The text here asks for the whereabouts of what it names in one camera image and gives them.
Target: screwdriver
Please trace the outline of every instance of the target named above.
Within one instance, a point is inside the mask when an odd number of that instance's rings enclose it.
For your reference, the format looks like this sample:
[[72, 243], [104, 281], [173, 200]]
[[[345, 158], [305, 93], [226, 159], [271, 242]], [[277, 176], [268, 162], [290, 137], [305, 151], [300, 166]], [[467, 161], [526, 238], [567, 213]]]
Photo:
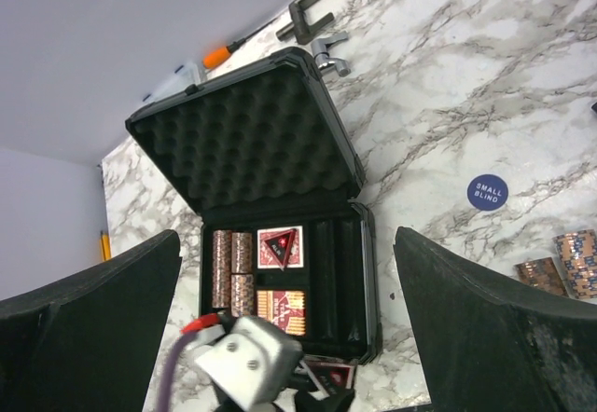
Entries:
[[259, 33], [265, 27], [270, 25], [272, 22], [273, 22], [273, 20], [267, 22], [264, 25], [261, 25], [254, 32], [248, 34], [245, 37], [242, 37], [238, 41], [234, 41], [231, 44], [228, 44], [227, 46], [220, 47], [220, 48], [212, 51], [211, 53], [208, 53], [203, 58], [203, 66], [206, 69], [215, 69], [218, 65], [223, 64], [225, 61], [228, 60], [228, 58], [230, 56], [232, 56], [232, 53], [234, 53], [236, 50], [238, 50], [240, 47], [242, 47], [246, 41], [251, 39], [253, 36], [255, 36], [257, 33]]

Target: chip slot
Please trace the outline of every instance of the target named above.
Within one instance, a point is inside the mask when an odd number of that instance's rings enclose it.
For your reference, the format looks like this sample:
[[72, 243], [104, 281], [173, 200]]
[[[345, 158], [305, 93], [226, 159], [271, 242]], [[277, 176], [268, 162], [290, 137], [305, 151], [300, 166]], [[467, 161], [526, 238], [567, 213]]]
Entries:
[[336, 243], [337, 315], [340, 342], [364, 342], [365, 288], [360, 222], [353, 219], [334, 222]]
[[338, 336], [336, 252], [333, 221], [321, 221], [312, 225], [309, 243], [312, 261], [309, 299], [314, 308], [313, 332], [317, 338], [334, 340]]
[[276, 286], [298, 289], [309, 285], [309, 273], [304, 269], [259, 269], [256, 272], [256, 280], [257, 285], [263, 289], [273, 289]]

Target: black foam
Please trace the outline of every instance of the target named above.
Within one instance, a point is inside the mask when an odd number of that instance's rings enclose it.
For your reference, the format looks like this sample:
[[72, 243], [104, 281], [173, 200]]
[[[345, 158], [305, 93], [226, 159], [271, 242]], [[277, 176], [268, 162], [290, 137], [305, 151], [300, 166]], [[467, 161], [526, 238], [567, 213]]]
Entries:
[[195, 212], [336, 190], [354, 176], [326, 121], [333, 104], [311, 89], [302, 70], [281, 65], [127, 128]]

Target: red wire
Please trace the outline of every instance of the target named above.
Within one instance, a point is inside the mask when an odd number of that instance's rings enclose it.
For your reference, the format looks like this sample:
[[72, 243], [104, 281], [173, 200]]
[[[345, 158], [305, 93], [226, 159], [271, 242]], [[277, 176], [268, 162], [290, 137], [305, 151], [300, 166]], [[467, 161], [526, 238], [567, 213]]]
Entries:
[[217, 314], [205, 314], [201, 316], [199, 319], [189, 323], [185, 326], [182, 330], [182, 334], [186, 333], [193, 333], [204, 330], [205, 328], [209, 328], [210, 326], [218, 325], [220, 323], [220, 318]]

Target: case lid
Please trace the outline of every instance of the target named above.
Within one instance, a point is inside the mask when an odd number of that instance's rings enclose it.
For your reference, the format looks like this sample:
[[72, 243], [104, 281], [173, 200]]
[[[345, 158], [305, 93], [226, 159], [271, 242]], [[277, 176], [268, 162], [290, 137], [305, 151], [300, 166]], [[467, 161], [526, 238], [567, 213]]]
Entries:
[[145, 106], [126, 128], [196, 213], [311, 193], [346, 200], [364, 182], [321, 74], [301, 48]]

